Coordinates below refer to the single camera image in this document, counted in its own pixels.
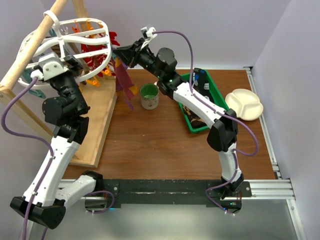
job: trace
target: green cup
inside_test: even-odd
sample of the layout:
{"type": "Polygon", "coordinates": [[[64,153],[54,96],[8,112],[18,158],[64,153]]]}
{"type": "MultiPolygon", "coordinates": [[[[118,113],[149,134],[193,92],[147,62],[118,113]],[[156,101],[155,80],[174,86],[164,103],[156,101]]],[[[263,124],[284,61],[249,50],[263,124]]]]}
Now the green cup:
{"type": "Polygon", "coordinates": [[[159,89],[153,83],[147,83],[140,88],[141,105],[145,109],[151,110],[158,107],[159,89]]]}

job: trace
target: gray wall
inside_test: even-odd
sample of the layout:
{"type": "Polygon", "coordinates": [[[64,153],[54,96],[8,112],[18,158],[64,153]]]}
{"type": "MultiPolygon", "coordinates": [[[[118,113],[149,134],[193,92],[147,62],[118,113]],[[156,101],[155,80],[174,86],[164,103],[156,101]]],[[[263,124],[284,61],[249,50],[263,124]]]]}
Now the gray wall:
{"type": "Polygon", "coordinates": [[[320,1],[291,0],[253,68],[282,176],[308,239],[319,239],[320,1]]]}
{"type": "MultiPolygon", "coordinates": [[[[41,0],[49,9],[55,0],[41,0]]],[[[186,34],[194,48],[195,66],[242,68],[253,66],[290,0],[87,0],[90,17],[101,19],[129,45],[151,24],[157,30],[186,34]]],[[[68,1],[59,19],[75,18],[68,1]]],[[[190,67],[188,45],[180,36],[158,35],[151,49],[174,50],[180,67],[190,67]]]]}
{"type": "MultiPolygon", "coordinates": [[[[16,58],[24,37],[33,31],[43,18],[44,8],[39,0],[10,0],[1,2],[0,8],[0,79],[16,58]]],[[[14,92],[21,91],[17,86],[14,92]]],[[[26,95],[23,101],[39,116],[42,100],[26,95]]],[[[0,113],[4,106],[0,104],[0,113]]],[[[13,113],[8,114],[8,126],[15,131],[33,133],[29,127],[13,113]]],[[[18,239],[23,218],[10,207],[14,196],[21,196],[35,177],[46,153],[47,147],[35,140],[11,136],[0,127],[0,233],[3,240],[18,239]]]]}

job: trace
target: white sectioned plate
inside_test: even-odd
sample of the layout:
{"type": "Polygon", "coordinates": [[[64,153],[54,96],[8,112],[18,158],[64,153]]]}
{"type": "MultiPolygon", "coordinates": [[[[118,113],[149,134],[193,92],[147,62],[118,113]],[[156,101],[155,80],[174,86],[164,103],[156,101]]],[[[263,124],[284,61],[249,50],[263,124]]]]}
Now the white sectioned plate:
{"type": "Polygon", "coordinates": [[[229,108],[236,112],[236,116],[245,121],[256,120],[264,111],[259,97],[247,89],[235,89],[225,97],[229,108]]]}

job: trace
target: wooden table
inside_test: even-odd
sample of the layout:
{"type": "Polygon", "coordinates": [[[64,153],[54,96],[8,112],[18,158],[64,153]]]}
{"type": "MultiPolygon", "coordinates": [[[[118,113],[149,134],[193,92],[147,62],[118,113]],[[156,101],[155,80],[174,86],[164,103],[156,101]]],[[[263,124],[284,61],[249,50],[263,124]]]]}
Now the wooden table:
{"type": "MultiPolygon", "coordinates": [[[[209,71],[223,97],[234,89],[249,89],[245,70],[209,71]]],[[[145,70],[129,70],[132,81],[141,87],[157,79],[145,70]]],[[[132,100],[135,110],[119,96],[104,143],[98,168],[106,179],[220,179],[218,154],[207,143],[208,130],[191,134],[178,104],[160,94],[159,106],[146,110],[140,96],[132,100]]],[[[238,154],[245,179],[274,179],[260,121],[246,122],[256,134],[260,150],[256,156],[238,154]]],[[[251,135],[239,126],[237,147],[255,149],[251,135]]],[[[76,179],[85,167],[69,165],[64,178],[76,179]]]]}

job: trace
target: wooden stand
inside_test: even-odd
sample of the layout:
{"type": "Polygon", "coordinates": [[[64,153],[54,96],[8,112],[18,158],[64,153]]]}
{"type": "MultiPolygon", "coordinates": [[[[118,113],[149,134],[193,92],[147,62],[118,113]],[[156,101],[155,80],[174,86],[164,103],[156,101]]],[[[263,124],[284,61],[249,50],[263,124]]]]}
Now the wooden stand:
{"type": "MultiPolygon", "coordinates": [[[[58,16],[66,5],[68,0],[56,0],[51,11],[58,16]]],[[[83,0],[72,0],[76,14],[79,18],[87,18],[88,13],[83,0]]],[[[0,82],[0,102],[7,105],[16,95],[12,89],[16,85],[19,77],[34,56],[41,42],[48,34],[53,25],[49,16],[45,16],[39,27],[34,32],[28,44],[24,47],[19,57],[13,62],[9,71],[0,82]]],[[[83,88],[82,94],[91,107],[88,116],[88,133],[76,152],[70,164],[86,167],[97,167],[101,150],[105,142],[109,123],[116,103],[116,83],[113,78],[104,78],[100,80],[100,87],[87,85],[83,88]]],[[[39,136],[51,142],[53,133],[21,100],[13,107],[13,112],[21,118],[31,129],[39,136]]]]}

